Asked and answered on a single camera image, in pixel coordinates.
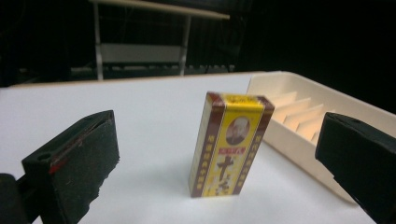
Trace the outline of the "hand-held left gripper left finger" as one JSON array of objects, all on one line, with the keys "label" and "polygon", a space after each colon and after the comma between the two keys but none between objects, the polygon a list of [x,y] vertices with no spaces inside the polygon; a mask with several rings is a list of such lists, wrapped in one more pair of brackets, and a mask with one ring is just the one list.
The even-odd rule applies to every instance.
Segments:
[{"label": "hand-held left gripper left finger", "polygon": [[78,224],[119,160],[114,112],[80,119],[21,161],[28,220]]}]

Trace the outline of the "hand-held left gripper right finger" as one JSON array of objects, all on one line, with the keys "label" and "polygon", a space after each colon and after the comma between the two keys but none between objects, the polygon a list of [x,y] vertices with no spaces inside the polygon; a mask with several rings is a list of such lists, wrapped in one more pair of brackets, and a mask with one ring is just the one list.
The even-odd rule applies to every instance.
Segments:
[{"label": "hand-held left gripper right finger", "polygon": [[396,138],[328,112],[315,158],[376,224],[396,224]]}]

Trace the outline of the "cream divided storage tray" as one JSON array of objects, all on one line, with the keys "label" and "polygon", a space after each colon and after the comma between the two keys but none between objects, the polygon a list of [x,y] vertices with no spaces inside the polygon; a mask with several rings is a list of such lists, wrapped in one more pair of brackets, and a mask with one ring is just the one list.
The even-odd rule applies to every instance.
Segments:
[{"label": "cream divided storage tray", "polygon": [[263,141],[348,203],[353,199],[315,159],[324,115],[352,117],[396,138],[396,115],[291,72],[255,73],[247,94],[261,95],[275,107]]}]

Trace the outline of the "yellow and maroon box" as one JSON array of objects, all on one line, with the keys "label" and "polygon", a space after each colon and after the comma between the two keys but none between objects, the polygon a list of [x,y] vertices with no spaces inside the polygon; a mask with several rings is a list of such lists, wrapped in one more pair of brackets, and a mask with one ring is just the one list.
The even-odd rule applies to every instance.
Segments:
[{"label": "yellow and maroon box", "polygon": [[263,96],[206,94],[189,178],[191,197],[241,192],[274,111]]}]

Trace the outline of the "white folding table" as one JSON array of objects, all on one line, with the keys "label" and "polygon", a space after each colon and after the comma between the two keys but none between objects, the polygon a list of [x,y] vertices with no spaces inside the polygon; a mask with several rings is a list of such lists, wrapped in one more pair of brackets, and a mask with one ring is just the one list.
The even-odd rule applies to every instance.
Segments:
[{"label": "white folding table", "polygon": [[[184,75],[191,19],[193,17],[211,20],[228,20],[228,14],[193,7],[181,7],[165,3],[155,3],[146,0],[88,0],[93,6],[95,63],[98,80],[104,79],[103,65],[105,63],[177,63],[178,71]],[[178,14],[185,17],[180,46],[165,45],[135,45],[103,43],[100,36],[99,6],[130,7],[151,11]]]}]

